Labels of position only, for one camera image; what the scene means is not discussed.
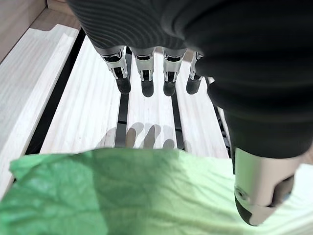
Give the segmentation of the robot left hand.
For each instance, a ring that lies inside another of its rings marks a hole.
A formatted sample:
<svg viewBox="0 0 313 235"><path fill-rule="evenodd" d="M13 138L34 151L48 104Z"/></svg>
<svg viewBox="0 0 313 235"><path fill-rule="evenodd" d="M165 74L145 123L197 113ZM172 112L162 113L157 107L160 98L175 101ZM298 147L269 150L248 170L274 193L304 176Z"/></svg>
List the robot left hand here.
<svg viewBox="0 0 313 235"><path fill-rule="evenodd" d="M84 31L106 47L185 47L224 111L235 203L257 226L291 193L313 142L310 0L70 0Z"/></svg>

